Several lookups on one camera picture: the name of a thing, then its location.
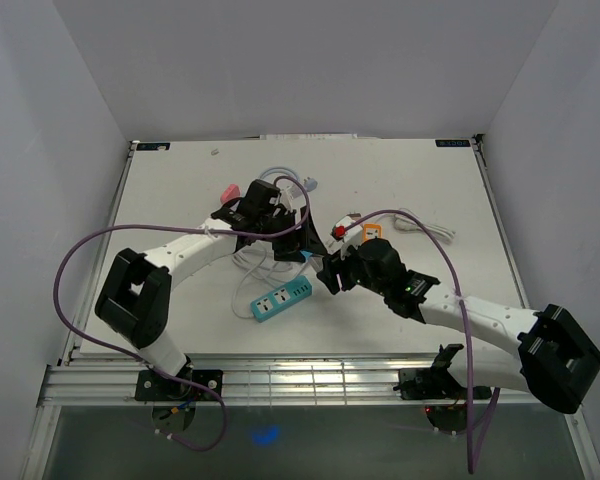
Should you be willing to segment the teal power strip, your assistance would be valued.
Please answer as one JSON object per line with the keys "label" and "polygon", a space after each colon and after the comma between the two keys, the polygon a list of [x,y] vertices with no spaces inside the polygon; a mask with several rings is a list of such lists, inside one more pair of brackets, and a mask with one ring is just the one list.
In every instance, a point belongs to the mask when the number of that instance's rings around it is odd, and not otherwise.
{"label": "teal power strip", "polygon": [[262,323],[309,298],[313,293],[309,279],[299,275],[275,290],[254,300],[250,306],[255,319]]}

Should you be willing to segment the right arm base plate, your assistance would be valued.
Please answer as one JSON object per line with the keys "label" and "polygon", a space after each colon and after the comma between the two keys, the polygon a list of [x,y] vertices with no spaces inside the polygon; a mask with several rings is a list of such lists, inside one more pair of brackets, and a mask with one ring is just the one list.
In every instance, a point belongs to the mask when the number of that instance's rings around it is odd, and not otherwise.
{"label": "right arm base plate", "polygon": [[461,386],[449,372],[452,361],[463,348],[461,344],[440,346],[429,367],[400,369],[398,383],[393,390],[398,392],[403,400],[466,400],[467,388]]}

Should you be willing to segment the aluminium frame rail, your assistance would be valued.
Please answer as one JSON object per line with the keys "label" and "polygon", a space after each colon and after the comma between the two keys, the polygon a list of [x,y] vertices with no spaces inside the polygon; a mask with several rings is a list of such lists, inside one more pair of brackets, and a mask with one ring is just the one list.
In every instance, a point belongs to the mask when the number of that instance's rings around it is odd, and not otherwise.
{"label": "aluminium frame rail", "polygon": [[[414,357],[203,358],[198,370],[223,373],[221,396],[229,407],[407,405],[396,386],[402,370],[424,369],[431,354]],[[154,394],[140,365],[81,359],[50,367],[40,406],[171,406]]]}

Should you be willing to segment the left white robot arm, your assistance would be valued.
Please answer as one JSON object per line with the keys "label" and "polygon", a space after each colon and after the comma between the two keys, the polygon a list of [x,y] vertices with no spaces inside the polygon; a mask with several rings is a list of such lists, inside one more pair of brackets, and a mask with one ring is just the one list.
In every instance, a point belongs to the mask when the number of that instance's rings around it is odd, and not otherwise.
{"label": "left white robot arm", "polygon": [[187,278],[242,248],[264,240],[274,259],[301,263],[306,252],[327,249],[310,207],[295,209],[278,186],[256,179],[246,194],[211,213],[192,233],[162,246],[116,254],[95,304],[95,315],[122,336],[142,361],[161,371],[158,388],[170,399],[185,397],[192,376],[189,358],[167,331],[171,292]]}

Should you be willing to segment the left blue corner label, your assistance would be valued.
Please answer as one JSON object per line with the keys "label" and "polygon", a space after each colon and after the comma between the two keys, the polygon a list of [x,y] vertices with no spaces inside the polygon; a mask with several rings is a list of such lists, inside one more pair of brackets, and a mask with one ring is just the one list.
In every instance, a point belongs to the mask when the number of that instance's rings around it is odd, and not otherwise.
{"label": "left blue corner label", "polygon": [[136,145],[136,151],[168,151],[170,142],[140,142]]}

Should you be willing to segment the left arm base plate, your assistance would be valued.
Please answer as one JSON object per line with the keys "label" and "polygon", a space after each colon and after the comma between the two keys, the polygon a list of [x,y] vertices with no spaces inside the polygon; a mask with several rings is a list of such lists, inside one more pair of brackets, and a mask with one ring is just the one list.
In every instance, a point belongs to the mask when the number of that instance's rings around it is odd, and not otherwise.
{"label": "left arm base plate", "polygon": [[[185,379],[222,394],[224,372],[212,369],[194,369],[185,373]],[[198,388],[167,379],[151,370],[138,374],[134,399],[141,402],[213,401],[214,397]]]}

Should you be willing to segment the blue corner label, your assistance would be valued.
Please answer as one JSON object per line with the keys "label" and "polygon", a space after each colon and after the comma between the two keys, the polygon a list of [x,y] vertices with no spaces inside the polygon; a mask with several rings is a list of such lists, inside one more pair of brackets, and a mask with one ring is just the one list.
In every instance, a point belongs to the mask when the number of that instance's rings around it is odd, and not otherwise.
{"label": "blue corner label", "polygon": [[140,142],[136,145],[136,151],[168,151],[170,142]]}
{"label": "blue corner label", "polygon": [[438,148],[470,148],[471,142],[467,139],[436,139]]}

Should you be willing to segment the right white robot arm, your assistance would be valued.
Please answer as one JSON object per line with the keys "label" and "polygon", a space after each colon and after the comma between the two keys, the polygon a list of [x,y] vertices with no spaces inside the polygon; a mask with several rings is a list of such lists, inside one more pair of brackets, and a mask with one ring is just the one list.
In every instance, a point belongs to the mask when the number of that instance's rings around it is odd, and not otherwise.
{"label": "right white robot arm", "polygon": [[380,295],[400,317],[492,345],[490,351],[470,354],[464,364],[454,361],[455,347],[441,350],[430,371],[434,390],[444,397],[456,396],[469,382],[528,392],[555,411],[573,414],[600,371],[600,350],[567,309],[460,300],[437,278],[407,269],[383,239],[332,255],[317,277],[332,294],[360,286]]}

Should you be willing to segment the right blue corner label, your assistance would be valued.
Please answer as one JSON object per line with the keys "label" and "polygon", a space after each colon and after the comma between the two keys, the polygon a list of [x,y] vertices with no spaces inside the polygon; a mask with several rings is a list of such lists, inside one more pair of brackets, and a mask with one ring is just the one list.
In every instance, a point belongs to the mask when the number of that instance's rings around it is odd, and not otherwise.
{"label": "right blue corner label", "polygon": [[471,142],[467,139],[436,139],[438,148],[470,148]]}

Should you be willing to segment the orange power strip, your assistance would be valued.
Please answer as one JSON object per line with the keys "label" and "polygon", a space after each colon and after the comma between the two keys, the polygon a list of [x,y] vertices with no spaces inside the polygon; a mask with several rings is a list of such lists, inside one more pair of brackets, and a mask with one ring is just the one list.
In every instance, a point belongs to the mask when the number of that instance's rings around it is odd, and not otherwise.
{"label": "orange power strip", "polygon": [[363,225],[363,241],[367,242],[382,237],[382,226],[379,224],[366,223]]}

